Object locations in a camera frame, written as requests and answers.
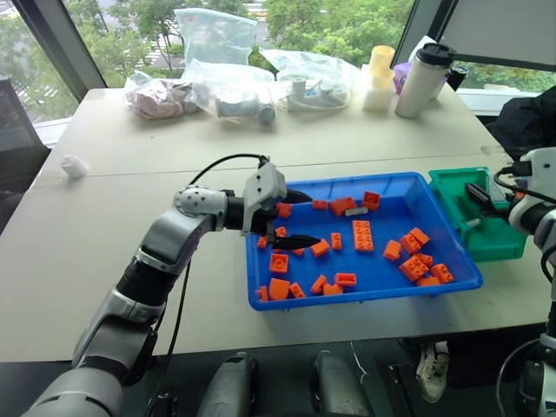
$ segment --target white cylinder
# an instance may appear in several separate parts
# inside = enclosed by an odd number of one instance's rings
[[[396,114],[406,118],[418,116],[434,96],[452,61],[453,52],[444,45],[428,43],[419,50],[400,93]]]
[[[65,155],[60,162],[60,166],[69,178],[82,178],[87,175],[89,168],[75,155]]]

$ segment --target clear plastic bag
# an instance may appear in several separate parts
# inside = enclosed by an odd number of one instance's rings
[[[213,116],[231,122],[257,121],[263,125],[275,119],[275,103],[269,88],[275,78],[269,71],[194,59],[183,77],[193,80],[194,103]]]
[[[141,71],[124,85],[124,107],[143,119],[163,119],[195,113],[193,87],[185,79],[153,78]]]
[[[288,111],[343,109],[361,73],[340,58],[294,50],[262,50],[278,69],[280,103]]]
[[[255,44],[255,20],[209,9],[174,12],[185,43],[186,68],[193,59],[203,63],[248,63]]]

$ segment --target black cable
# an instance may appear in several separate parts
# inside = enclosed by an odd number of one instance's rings
[[[502,366],[500,367],[500,371],[498,372],[498,377],[496,378],[496,403],[498,404],[498,409],[500,411],[500,415],[502,417],[506,417],[506,411],[504,410],[504,404],[502,404],[502,397],[501,397],[501,386],[502,386],[502,378],[504,377],[504,371],[506,371],[506,366],[508,363],[510,363],[510,361],[513,359],[513,357],[518,354],[520,351],[522,351],[525,348],[528,348],[529,346],[537,343],[539,341],[539,339],[535,339],[533,341],[528,341],[524,344],[522,344],[521,346],[515,348],[504,360],[504,363],[502,363]]]
[[[540,258],[540,268],[542,269],[542,273],[550,282],[553,281],[553,278],[550,276],[550,272],[548,271],[548,258],[550,258],[554,252],[556,252],[556,245],[552,245],[548,248]]]
[[[229,156],[224,156],[223,158],[220,158],[219,160],[212,162],[210,165],[208,165],[207,168],[203,169],[199,174],[197,174],[195,176],[195,178],[193,178],[193,180],[191,180],[189,185],[195,184],[199,180],[199,178],[201,178],[203,175],[205,175],[207,172],[209,172],[216,165],[218,165],[222,162],[229,161],[230,159],[235,159],[235,158],[255,158],[255,159],[259,160],[259,165],[260,166],[263,163],[268,162],[268,158],[266,156],[257,155],[257,154],[233,154],[233,155],[229,155]],[[163,363],[161,365],[160,372],[158,373],[158,378],[156,380],[155,389],[153,390],[153,392],[151,393],[151,395],[149,397],[149,402],[147,403],[147,409],[145,411],[145,417],[149,417],[150,412],[152,411],[152,408],[155,405],[156,397],[158,397],[158,394],[160,393],[160,388],[162,386],[162,381],[164,379],[163,377],[166,374],[166,372],[168,371],[170,361],[172,360],[172,355],[174,354],[175,342],[177,341],[177,335],[180,331],[180,324],[182,322],[183,305],[184,305],[184,302],[185,302],[185,291],[186,291],[187,286],[188,286],[189,270],[190,269],[191,269],[191,261],[189,261],[188,266],[185,269],[185,276],[183,277],[182,293],[180,295],[180,304],[179,304],[178,309],[177,309],[177,317],[175,318],[175,325],[174,325],[174,331],[172,333],[172,339],[171,339],[170,344],[168,346],[168,352],[166,353],[166,356],[164,357]],[[155,331],[158,331],[158,329],[162,325],[162,319],[164,318],[165,313],[166,313],[166,308],[164,309],[164,311],[162,311],[162,313],[161,313],[161,315],[158,319],[158,322],[156,323]]]
[[[496,174],[494,174],[494,182],[496,182],[501,187],[504,187],[505,189],[511,189],[514,193],[527,194],[527,195],[530,195],[531,197],[536,197],[536,198],[539,198],[540,200],[544,200],[545,202],[550,202],[551,204],[556,204],[556,199],[552,198],[552,197],[549,197],[548,195],[537,193],[536,191],[532,191],[530,189],[523,189],[522,187],[518,187],[517,185],[512,185],[512,184],[508,184],[507,182],[503,182],[500,179],[500,176],[501,175],[508,175],[508,174],[512,174],[511,167],[501,169]]]

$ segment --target white plastic piece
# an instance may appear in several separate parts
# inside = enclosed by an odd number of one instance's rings
[[[89,172],[89,167],[85,164],[85,162],[75,155],[64,156],[60,162],[60,166],[64,171],[66,171],[69,178],[82,178]]]

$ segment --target white bottle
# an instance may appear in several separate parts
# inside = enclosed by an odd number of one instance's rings
[[[413,118],[419,115],[446,77],[453,54],[454,50],[439,43],[427,43],[417,51],[396,105],[398,116]]]

